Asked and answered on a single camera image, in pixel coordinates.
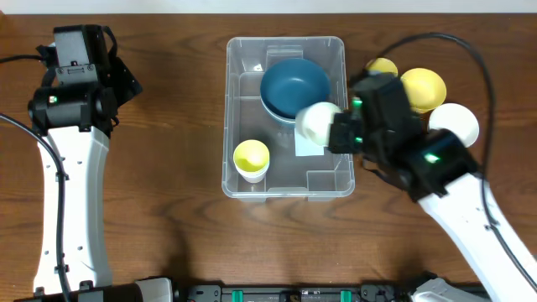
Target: clear plastic bin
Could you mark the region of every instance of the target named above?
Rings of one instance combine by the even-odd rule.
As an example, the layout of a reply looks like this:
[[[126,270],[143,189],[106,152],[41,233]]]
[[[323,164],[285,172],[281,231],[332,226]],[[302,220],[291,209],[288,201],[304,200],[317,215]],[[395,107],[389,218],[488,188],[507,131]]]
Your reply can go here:
[[[227,44],[226,117],[222,189],[243,201],[268,197],[304,196],[329,201],[354,191],[354,167],[350,154],[295,156],[295,130],[275,121],[261,104],[264,72],[288,58],[304,58],[318,64],[331,82],[329,102],[347,108],[345,51],[337,37],[233,38]],[[250,184],[235,169],[233,150],[247,139],[257,139],[270,150],[270,167],[264,180]]]

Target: wooden surface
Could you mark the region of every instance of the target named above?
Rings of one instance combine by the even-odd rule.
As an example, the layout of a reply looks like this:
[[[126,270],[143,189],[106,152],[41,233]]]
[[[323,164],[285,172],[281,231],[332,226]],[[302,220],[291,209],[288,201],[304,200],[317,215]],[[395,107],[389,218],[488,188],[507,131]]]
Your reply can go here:
[[[99,23],[144,92],[120,109],[104,185],[114,283],[169,274],[227,284],[349,284],[404,279],[424,269],[477,281],[449,237],[405,193],[355,168],[348,198],[245,204],[224,196],[226,44],[235,36],[335,35],[347,72],[405,35],[444,31],[475,44],[498,93],[490,180],[503,212],[537,253],[537,17],[534,15],[102,15],[4,16],[0,56],[32,54],[54,26]],[[484,128],[481,76],[446,42],[398,50],[401,70],[438,72],[448,99]],[[27,101],[44,68],[0,65],[0,111],[29,124]],[[480,160],[482,136],[472,147]],[[0,123],[0,296],[32,294],[42,238],[43,176],[36,142]]]

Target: black cable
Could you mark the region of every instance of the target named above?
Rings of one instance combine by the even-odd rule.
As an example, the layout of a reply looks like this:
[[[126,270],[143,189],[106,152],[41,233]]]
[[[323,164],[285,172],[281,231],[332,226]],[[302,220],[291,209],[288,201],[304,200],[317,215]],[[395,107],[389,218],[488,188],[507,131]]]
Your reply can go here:
[[[43,57],[41,57],[40,55],[14,55],[14,56],[11,56],[11,57],[0,59],[0,64],[6,63],[6,62],[11,62],[11,61],[14,61],[14,60],[24,60],[24,59],[43,60]]]
[[[487,188],[488,164],[490,162],[492,145],[493,145],[494,122],[495,122],[494,115],[496,112],[496,95],[494,94],[493,80],[490,77],[487,66],[485,65],[485,62],[483,58],[481,57],[481,55],[477,52],[475,48],[473,48],[464,39],[460,39],[454,35],[443,34],[443,33],[425,33],[425,34],[417,34],[417,35],[409,36],[404,39],[401,39],[399,42],[391,44],[385,50],[381,51],[377,55],[376,59],[384,57],[390,51],[398,48],[401,45],[414,42],[420,39],[433,39],[433,38],[444,39],[444,40],[448,40],[451,42],[455,42],[456,44],[464,48],[470,54],[470,56],[474,59],[474,61],[477,63],[477,65],[481,69],[483,80],[485,82],[485,87],[487,89],[487,97],[488,97],[488,121],[487,121],[488,126],[487,126],[487,132],[485,135],[485,149],[483,150],[483,158],[482,158],[482,181],[481,181],[482,206],[485,211],[485,215],[487,216],[490,229],[493,231],[494,235],[498,239],[503,250],[505,251],[505,253],[507,253],[509,258],[513,262],[514,266],[524,276],[526,281],[528,281],[529,285],[533,288],[533,290],[537,292],[537,284],[531,278],[528,272],[524,269],[522,264],[520,264],[520,261],[514,256],[513,252],[511,251],[511,249],[509,248],[505,240],[503,240],[502,234],[496,227],[496,225],[498,224],[498,221],[494,219],[494,217],[492,216],[488,208],[486,188]]]
[[[39,134],[32,129],[26,127],[23,123],[8,117],[7,115],[0,113],[0,119],[12,123],[21,130],[25,131],[32,138],[35,138],[38,143],[43,146],[45,150],[50,154],[50,157],[54,161],[56,166],[56,180],[58,181],[58,221],[56,222],[56,262],[58,265],[58,276],[60,277],[61,291],[64,295],[65,302],[70,302],[69,297],[69,283],[67,282],[67,274],[65,272],[64,265],[64,204],[65,204],[65,177],[66,173],[64,167],[61,164],[61,160],[56,152],[50,147],[50,145]]]

